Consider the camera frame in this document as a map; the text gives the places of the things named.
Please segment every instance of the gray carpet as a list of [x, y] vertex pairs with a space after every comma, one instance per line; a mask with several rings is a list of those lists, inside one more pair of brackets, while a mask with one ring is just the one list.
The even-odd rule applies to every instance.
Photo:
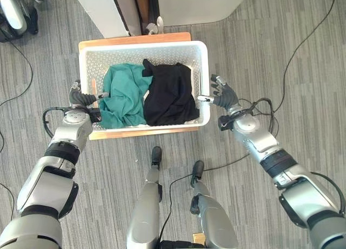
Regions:
[[[297, 161], [329, 175], [346, 191], [346, 0], [336, 0], [329, 18], [297, 53], [287, 74], [287, 95], [277, 113], [278, 140]], [[284, 67], [299, 42], [327, 12], [331, 0], [245, 0], [220, 22], [166, 28], [189, 31], [206, 43], [211, 73], [224, 76], [240, 97], [282, 96]], [[43, 155], [49, 138], [41, 113], [66, 106], [71, 82], [78, 78], [78, 42], [101, 38], [76, 0], [47, 0], [39, 7], [38, 35], [15, 43], [34, 68], [30, 90], [1, 108], [6, 144], [0, 154], [0, 180], [18, 194]], [[29, 82], [28, 66], [9, 44], [0, 45], [0, 101], [20, 93]], [[199, 132], [90, 141], [77, 164], [80, 192], [73, 212], [62, 221], [64, 248], [125, 248], [127, 226], [149, 169], [150, 151], [163, 147], [161, 224], [169, 210], [170, 181], [190, 173], [202, 159], [206, 167], [245, 153], [230, 132], [220, 132], [221, 109]], [[54, 116], [54, 127], [59, 117]], [[251, 158], [203, 177], [212, 196], [234, 224], [240, 248], [311, 248], [306, 230], [281, 209], [270, 178]], [[201, 228], [188, 211], [189, 180], [176, 183], [173, 214], [164, 239], [191, 240]], [[0, 188], [0, 228], [9, 222], [10, 197]]]

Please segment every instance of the black cable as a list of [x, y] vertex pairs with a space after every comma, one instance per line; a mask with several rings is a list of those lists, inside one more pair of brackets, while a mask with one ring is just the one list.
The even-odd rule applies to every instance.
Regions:
[[203, 172], [213, 171], [214, 169], [221, 169], [221, 168], [230, 166], [230, 165], [232, 165], [232, 164], [235, 164], [236, 162], [239, 162], [239, 161], [245, 159], [245, 158], [246, 158], [247, 156], [249, 156], [249, 155], [250, 155], [250, 154], [247, 153], [246, 155], [242, 156], [241, 158], [239, 158], [239, 159], [237, 159], [237, 160], [235, 160], [235, 161], [233, 161], [233, 162], [230, 162], [230, 163], [228, 163], [228, 164], [225, 164], [225, 165], [222, 165], [222, 166], [218, 166], [218, 167], [215, 167], [215, 168], [205, 169]]
[[332, 0], [331, 2], [331, 6], [329, 8], [329, 11], [327, 12], [327, 14], [325, 15], [325, 17], [319, 22], [319, 24], [312, 30], [312, 32], [297, 46], [297, 48], [294, 50], [292, 56], [290, 57], [287, 65], [286, 65], [286, 68], [285, 68], [285, 71], [283, 73], [283, 90], [282, 90], [282, 99], [281, 99], [281, 102], [280, 104], [278, 105], [278, 107], [274, 110], [274, 113], [276, 113], [282, 106], [282, 103], [285, 99], [285, 89], [286, 89], [286, 75], [287, 75], [287, 70], [288, 70], [288, 66], [290, 66], [290, 63], [292, 61], [292, 59], [294, 58], [297, 50], [300, 48], [301, 45], [303, 45], [303, 43], [308, 39], [310, 38], [310, 36], [316, 31], [316, 29], [327, 19], [327, 17], [329, 16], [331, 10], [333, 9], [333, 6], [334, 6], [334, 3], [335, 3], [335, 0]]
[[46, 115], [48, 112], [53, 111], [53, 110], [59, 110], [59, 111], [64, 112], [65, 108], [64, 107], [50, 107], [50, 108], [47, 108], [45, 111], [43, 111], [43, 114], [42, 114], [43, 127], [44, 127], [45, 132], [51, 138], [53, 138], [53, 133], [51, 132], [51, 130], [48, 127], [49, 121], [46, 120]]
[[339, 211], [339, 213], [340, 213], [340, 215], [344, 215], [345, 214], [345, 197], [344, 197], [344, 194], [342, 193], [341, 189], [339, 188], [339, 186], [331, 178], [323, 175], [322, 173], [318, 173], [318, 172], [311, 172], [311, 173], [313, 175], [317, 175], [317, 176], [324, 178], [326, 181], [328, 181], [330, 184], [332, 184], [335, 187], [335, 189], [338, 192], [339, 197], [340, 197], [340, 211]]
[[2, 183], [0, 183], [0, 186], [3, 186], [5, 189], [7, 189], [7, 191], [11, 194], [12, 197], [12, 212], [11, 212], [11, 221], [13, 219], [13, 212], [15, 210], [15, 196], [13, 196], [12, 191], [5, 185], [3, 185]]
[[[10, 40], [8, 40], [8, 41], [9, 41], [9, 43], [12, 44], [12, 46], [23, 56], [23, 58], [24, 58], [24, 59], [26, 60], [26, 62], [28, 63], [28, 65], [29, 65], [29, 67], [30, 67], [30, 74], [31, 74], [31, 76], [30, 76], [30, 82], [29, 82], [28, 86], [24, 89], [24, 91], [23, 91], [21, 94], [19, 94], [18, 96], [12, 97], [12, 98], [7, 99], [7, 100], [5, 100], [4, 102], [0, 103], [0, 107], [1, 107], [2, 105], [6, 104], [7, 102], [10, 102], [10, 101], [12, 101], [12, 100], [14, 100], [14, 99], [17, 99], [17, 98], [21, 97], [22, 95], [24, 95], [24, 94], [28, 91], [28, 89], [30, 88], [30, 86], [31, 86], [31, 84], [32, 84], [32, 80], [34, 79], [34, 71], [33, 71], [33, 69], [32, 69], [31, 63], [30, 63], [30, 61], [28, 60], [28, 58], [27, 58], [27, 57], [22, 53], [22, 51], [19, 50], [19, 49], [17, 48], [17, 46], [15, 46]], [[4, 149], [4, 146], [5, 146], [5, 138], [4, 138], [3, 134], [1, 133], [1, 131], [0, 131], [0, 137], [1, 137], [1, 139], [2, 139], [2, 146], [1, 146], [1, 149], [0, 149], [0, 153], [1, 153], [1, 152], [3, 151], [3, 149]]]
[[160, 245], [160, 242], [161, 242], [161, 238], [162, 238], [162, 234], [163, 234], [164, 228], [165, 228], [165, 226], [166, 226], [166, 224], [167, 224], [167, 222], [168, 222], [168, 220], [169, 220], [169, 218], [170, 218], [170, 216], [171, 216], [171, 214], [172, 214], [172, 194], [171, 194], [172, 185], [173, 185], [174, 183], [176, 183], [177, 181], [182, 180], [182, 179], [185, 179], [185, 178], [187, 178], [187, 177], [189, 177], [189, 176], [191, 176], [191, 175], [192, 175], [192, 174], [189, 174], [189, 175], [186, 175], [186, 176], [181, 177], [181, 178], [179, 178], [179, 179], [176, 179], [175, 181], [171, 182], [171, 184], [169, 185], [169, 201], [170, 201], [170, 205], [169, 205], [169, 214], [168, 214], [168, 216], [167, 216], [167, 218], [166, 218], [166, 221], [164, 222], [164, 224], [163, 224], [163, 226], [162, 226], [162, 228], [161, 228], [160, 236], [158, 237], [158, 242], [157, 242], [157, 246], [156, 246], [157, 249], [159, 249], [159, 245]]

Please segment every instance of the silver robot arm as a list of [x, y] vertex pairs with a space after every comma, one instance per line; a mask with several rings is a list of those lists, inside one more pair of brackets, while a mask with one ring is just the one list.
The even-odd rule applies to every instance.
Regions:
[[78, 184], [72, 178], [75, 165], [92, 132], [92, 123], [101, 120], [99, 110], [86, 105], [96, 101], [92, 95], [78, 95], [79, 82], [70, 95], [71, 107], [66, 108], [42, 158], [23, 185], [17, 209], [20, 217], [10, 222], [0, 236], [1, 249], [62, 248], [59, 219], [73, 207]]
[[327, 189], [287, 153], [257, 118], [238, 104], [235, 92], [213, 75], [212, 81], [221, 88], [220, 96], [199, 96], [201, 101], [225, 108], [227, 116], [219, 118], [221, 130], [230, 129], [254, 159], [282, 190], [279, 201], [289, 218], [309, 230], [315, 248], [346, 248], [346, 219]]

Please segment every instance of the white plastic basket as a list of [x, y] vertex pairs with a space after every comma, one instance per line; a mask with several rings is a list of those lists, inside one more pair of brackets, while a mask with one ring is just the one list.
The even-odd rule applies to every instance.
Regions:
[[192, 95], [199, 108], [199, 118], [170, 126], [139, 125], [117, 129], [104, 129], [94, 124], [94, 132], [127, 132], [138, 130], [159, 130], [203, 126], [210, 119], [207, 103], [197, 100], [198, 95], [209, 95], [208, 51], [203, 42], [168, 42], [126, 44], [99, 47], [86, 47], [79, 53], [82, 92], [95, 94], [92, 82], [96, 82], [96, 91], [103, 91], [103, 77], [109, 67], [120, 63], [142, 64], [147, 58], [152, 64], [176, 64], [180, 62], [191, 69]]

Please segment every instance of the white cabinet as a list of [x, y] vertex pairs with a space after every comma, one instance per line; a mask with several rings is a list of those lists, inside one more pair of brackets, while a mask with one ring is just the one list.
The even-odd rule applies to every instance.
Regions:
[[243, 0], [158, 0], [165, 25], [210, 23], [228, 17]]

